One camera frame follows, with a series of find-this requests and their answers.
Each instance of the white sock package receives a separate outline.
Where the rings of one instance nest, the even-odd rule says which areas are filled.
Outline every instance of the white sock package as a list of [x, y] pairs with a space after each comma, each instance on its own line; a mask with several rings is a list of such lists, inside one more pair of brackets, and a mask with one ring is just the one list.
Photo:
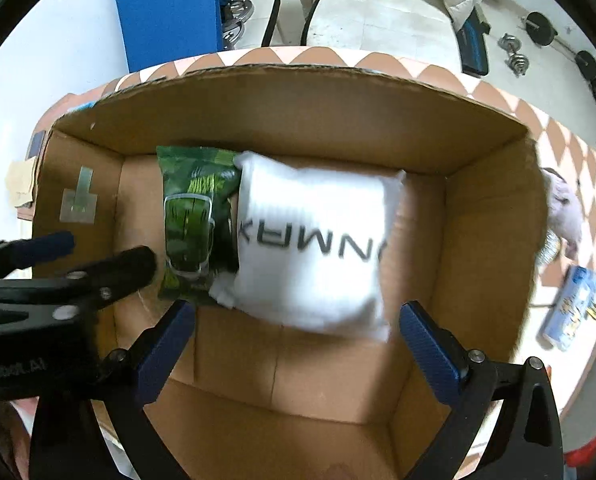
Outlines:
[[234, 162], [239, 270], [217, 276], [210, 295], [285, 326], [386, 340], [379, 257], [405, 173], [296, 170], [251, 152]]

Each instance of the blue foam pad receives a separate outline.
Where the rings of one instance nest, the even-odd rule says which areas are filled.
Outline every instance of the blue foam pad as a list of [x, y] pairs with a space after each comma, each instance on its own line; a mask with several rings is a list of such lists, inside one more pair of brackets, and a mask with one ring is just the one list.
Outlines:
[[442, 404], [454, 406], [460, 397], [460, 372], [443, 351], [428, 322], [405, 303], [400, 308], [400, 333], [414, 355], [435, 398]]
[[137, 405], [156, 402], [169, 378], [171, 370], [185, 349], [195, 330], [195, 307], [184, 300], [176, 300], [156, 325], [163, 328], [151, 351], [141, 356], [136, 370]]
[[30, 240], [11, 243], [11, 265], [14, 269], [27, 269], [38, 264], [52, 262], [73, 252], [76, 240], [69, 231], [59, 231]]
[[115, 0], [130, 72], [222, 50], [218, 0]]

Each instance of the cardboard box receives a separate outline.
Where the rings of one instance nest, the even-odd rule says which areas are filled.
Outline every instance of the cardboard box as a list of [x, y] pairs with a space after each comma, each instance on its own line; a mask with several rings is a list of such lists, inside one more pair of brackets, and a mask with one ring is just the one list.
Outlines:
[[[546, 230], [546, 196], [526, 126], [493, 108], [354, 68], [233, 66], [116, 92], [63, 116], [47, 135], [33, 234], [70, 229], [77, 247], [35, 275], [140, 244], [158, 255], [154, 283], [100, 316], [102, 355], [128, 347], [167, 307], [157, 299], [164, 261], [158, 144], [408, 172], [381, 262], [394, 327], [388, 343], [199, 306], [194, 338], [146, 409], [192, 478], [405, 476], [447, 410], [396, 329], [404, 301], [419, 300], [467, 348], [494, 360], [512, 352]], [[82, 166], [93, 169], [95, 222], [61, 223], [63, 190], [75, 189]]]

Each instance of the green package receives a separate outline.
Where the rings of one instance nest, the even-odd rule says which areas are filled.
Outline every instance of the green package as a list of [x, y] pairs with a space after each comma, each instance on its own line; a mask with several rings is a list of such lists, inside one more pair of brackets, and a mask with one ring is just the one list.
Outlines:
[[158, 146], [167, 265], [159, 297], [209, 300], [217, 272], [238, 270], [229, 198], [238, 191], [236, 152]]

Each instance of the blue gripper pad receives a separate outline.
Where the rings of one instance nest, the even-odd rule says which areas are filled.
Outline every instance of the blue gripper pad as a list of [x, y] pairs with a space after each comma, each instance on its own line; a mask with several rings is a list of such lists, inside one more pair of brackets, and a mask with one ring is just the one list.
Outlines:
[[69, 231], [60, 231], [30, 240], [11, 242], [11, 265], [14, 269], [27, 269], [52, 262], [73, 252], [76, 240]]
[[176, 300], [153, 328], [146, 329], [129, 349], [136, 364], [137, 405], [156, 402], [171, 370], [195, 330], [195, 307]]
[[435, 398], [441, 404], [456, 405], [460, 397], [460, 371], [437, 339], [438, 326], [417, 301], [400, 307], [399, 325]]

